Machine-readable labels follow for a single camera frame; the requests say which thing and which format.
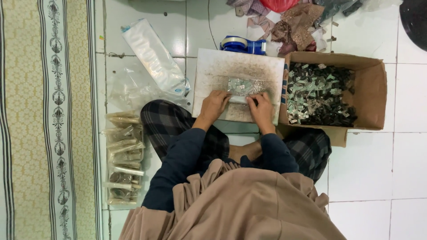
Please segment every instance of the tape roll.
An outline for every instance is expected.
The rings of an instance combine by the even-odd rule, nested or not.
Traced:
[[[245,45],[245,48],[248,47],[248,41],[246,41],[246,39],[244,39],[244,38],[238,38],[238,37],[225,38],[221,42],[221,46],[224,47],[224,44],[229,43],[229,42],[240,42],[240,43],[243,43]]]

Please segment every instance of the white tile floor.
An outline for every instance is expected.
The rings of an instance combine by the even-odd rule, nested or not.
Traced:
[[[105,104],[105,80],[129,64],[143,66],[120,35],[120,26],[147,18],[166,48],[194,84],[198,48],[215,49],[226,35],[246,35],[246,17],[238,18],[225,1],[95,0],[97,78],[100,115],[118,109]],[[427,52],[416,47],[399,21],[397,7],[378,12],[358,12],[348,18],[334,17],[339,26],[326,26],[337,41],[327,52],[384,59],[388,94],[384,130],[354,130],[347,147],[333,147],[328,167],[316,184],[330,197],[332,221],[349,239],[419,240],[427,230]],[[123,59],[109,54],[125,53]],[[192,104],[192,93],[189,95]],[[105,120],[100,118],[100,126]],[[258,136],[253,124],[217,122],[231,142],[242,145]],[[100,134],[101,147],[105,137]],[[144,160],[146,182],[160,167],[152,146]],[[116,240],[128,210],[104,205],[104,239]]]

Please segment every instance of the cardboard box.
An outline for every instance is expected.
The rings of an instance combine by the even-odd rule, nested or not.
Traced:
[[[354,122],[353,128],[290,124],[286,105],[289,71],[286,71],[287,66],[285,66],[282,91],[285,94],[282,94],[279,123],[323,129],[331,139],[333,146],[343,147],[345,147],[348,129],[382,130],[384,128],[387,102],[387,74],[382,60],[347,54],[315,52],[292,52],[284,58],[287,66],[290,65],[290,62],[323,63],[327,66],[345,67],[355,71],[355,94],[352,95],[349,91],[344,91],[343,102],[356,108],[358,119]]]

